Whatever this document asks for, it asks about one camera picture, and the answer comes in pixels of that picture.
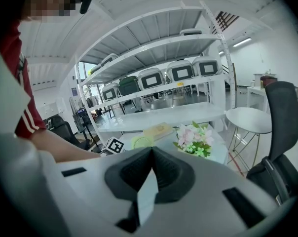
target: black office chair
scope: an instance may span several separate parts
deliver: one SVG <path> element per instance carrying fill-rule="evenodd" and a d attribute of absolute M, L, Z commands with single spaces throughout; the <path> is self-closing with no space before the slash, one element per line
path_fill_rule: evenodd
<path fill-rule="evenodd" d="M 289 82 L 271 83 L 265 91 L 272 118 L 270 152 L 250 169 L 247 179 L 284 202 L 298 193 L 298 172 L 284 155 L 298 140 L 298 100 Z"/>
<path fill-rule="evenodd" d="M 53 133 L 59 135 L 61 138 L 65 139 L 66 141 L 70 142 L 71 144 L 77 146 L 78 148 L 88 150 L 90 146 L 90 141 L 85 139 L 83 142 L 79 142 L 77 138 L 72 133 L 71 127 L 68 122 L 64 121 L 53 129 L 51 129 Z"/>
<path fill-rule="evenodd" d="M 64 120 L 59 115 L 54 115 L 54 116 L 51 116 L 50 118 L 47 118 L 45 122 L 48 124 L 48 129 L 50 130 L 55 126 L 58 126 L 59 124 L 64 122 Z"/>

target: white ceiling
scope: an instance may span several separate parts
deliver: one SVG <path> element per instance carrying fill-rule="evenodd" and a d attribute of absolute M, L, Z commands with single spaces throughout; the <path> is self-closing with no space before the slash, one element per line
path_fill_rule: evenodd
<path fill-rule="evenodd" d="M 273 0 L 205 1 L 214 13 L 225 11 L 265 26 L 257 13 Z M 60 85 L 66 72 L 100 37 L 128 20 L 159 9 L 199 5 L 199 0 L 94 0 L 83 16 L 23 22 L 19 30 L 22 52 L 30 64 L 31 84 L 55 80 Z"/>

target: person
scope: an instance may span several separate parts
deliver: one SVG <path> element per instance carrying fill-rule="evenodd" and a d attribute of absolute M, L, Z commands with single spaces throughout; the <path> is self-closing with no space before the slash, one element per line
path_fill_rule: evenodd
<path fill-rule="evenodd" d="M 13 13 L 8 27 L 0 39 L 0 53 L 13 76 L 19 81 L 31 97 L 15 134 L 30 140 L 38 150 L 50 152 L 56 162 L 97 158 L 99 154 L 82 150 L 58 135 L 46 129 L 45 123 L 35 107 L 27 71 L 27 60 L 21 54 L 22 42 L 19 39 L 18 26 L 23 20 L 41 19 L 46 16 L 58 16 L 60 11 L 69 9 L 71 0 L 23 0 L 19 11 Z"/>

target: white stripe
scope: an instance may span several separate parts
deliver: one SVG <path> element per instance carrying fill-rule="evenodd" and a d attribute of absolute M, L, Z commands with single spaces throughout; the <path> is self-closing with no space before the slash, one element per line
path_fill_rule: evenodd
<path fill-rule="evenodd" d="M 20 84 L 24 88 L 24 81 L 23 81 L 23 73 L 22 73 L 22 71 L 19 72 L 19 75 L 20 75 Z"/>
<path fill-rule="evenodd" d="M 19 74 L 20 74 L 20 83 L 21 83 L 22 87 L 24 88 L 23 74 L 22 74 L 21 71 L 19 72 Z M 33 119 L 32 115 L 31 115 L 31 112 L 30 112 L 29 108 L 26 107 L 25 111 L 26 111 L 27 115 L 29 116 L 29 119 L 30 119 L 30 121 L 31 121 L 31 125 L 32 125 L 33 129 L 38 130 L 39 127 L 35 125 L 35 123 L 34 123 L 34 119 Z"/>
<path fill-rule="evenodd" d="M 29 116 L 29 119 L 30 119 L 30 122 L 31 122 L 31 125 L 32 125 L 33 129 L 36 129 L 36 130 L 38 130 L 38 129 L 39 129 L 39 127 L 38 127 L 37 125 L 35 125 L 35 123 L 34 123 L 34 119 L 33 119 L 33 116 L 32 116 L 32 114 L 31 114 L 31 112 L 30 112 L 29 108 L 28 108 L 28 107 L 26 107 L 25 111 L 26 111 L 27 115 Z"/>
<path fill-rule="evenodd" d="M 31 129 L 31 127 L 30 127 L 30 125 L 29 125 L 29 122 L 27 121 L 26 116 L 25 116 L 24 113 L 22 114 L 22 119 L 23 119 L 24 124 L 25 124 L 26 128 L 28 129 L 28 131 L 29 131 L 30 133 L 34 133 L 35 130 L 34 130 L 34 129 Z"/>

